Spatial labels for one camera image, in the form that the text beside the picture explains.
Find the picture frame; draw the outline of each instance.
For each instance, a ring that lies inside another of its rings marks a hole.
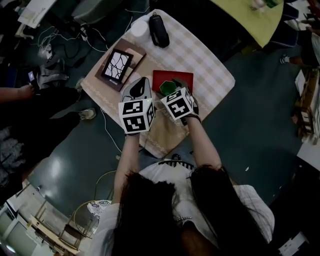
[[[124,77],[133,55],[122,50],[113,49],[107,60],[101,76],[120,82]]]

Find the hand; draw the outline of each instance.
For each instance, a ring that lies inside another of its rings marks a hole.
[[[309,30],[309,31],[311,31],[311,32],[314,32],[314,29],[313,29],[312,27],[310,27],[310,26],[307,26],[307,27],[306,27],[306,30]]]
[[[35,88],[31,84],[22,86],[18,88],[18,95],[21,100],[32,99],[35,95]]]

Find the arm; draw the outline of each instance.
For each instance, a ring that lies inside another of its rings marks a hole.
[[[115,173],[112,204],[120,202],[122,188],[127,181],[129,172],[137,173],[139,171],[139,139],[140,134],[127,135],[125,138],[121,158]]]
[[[205,129],[198,119],[194,117],[186,117],[185,119],[189,127],[196,165],[198,167],[211,165],[214,169],[218,169],[221,166],[221,160]]]
[[[320,29],[314,29],[314,28],[309,27],[309,26],[308,26],[306,29],[309,30],[309,31],[311,31],[312,33],[315,33],[315,34],[317,34],[318,36],[320,36]]]
[[[35,90],[32,85],[25,85],[21,88],[0,87],[0,103],[31,99],[34,94]]]

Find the sneaker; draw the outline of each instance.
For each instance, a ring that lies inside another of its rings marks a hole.
[[[288,57],[288,55],[286,55],[286,54],[282,55],[282,57],[280,58],[280,63],[281,64],[286,64],[287,63],[286,57]]]
[[[82,90],[83,90],[81,83],[82,83],[83,80],[84,80],[84,78],[81,77],[81,78],[78,80],[78,82],[76,82],[76,85],[75,85],[75,87],[74,87],[74,89],[76,89],[77,92],[79,93],[79,98],[78,98],[77,102],[78,102],[78,101],[80,100],[80,98],[81,98],[81,93],[82,93]]]
[[[80,120],[94,119],[96,115],[96,110],[93,107],[79,112]]]

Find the beige cloth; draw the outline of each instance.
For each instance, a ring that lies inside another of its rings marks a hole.
[[[235,79],[217,57],[192,33],[162,10],[154,10],[159,14],[169,34],[170,45],[165,49],[154,46],[149,40],[138,44],[146,51],[146,57],[128,79],[124,88],[140,77],[147,77],[152,86],[153,70],[171,70],[193,73],[193,96],[199,103],[199,115],[204,119],[228,94],[235,85]],[[130,31],[122,37],[131,43]],[[117,42],[101,57],[82,82],[86,93],[121,126],[118,103],[121,92],[113,90],[95,77],[99,67],[110,54]],[[180,120],[173,120],[154,92],[156,101],[155,119],[148,132],[142,132],[140,144],[157,158],[165,157],[188,134]]]

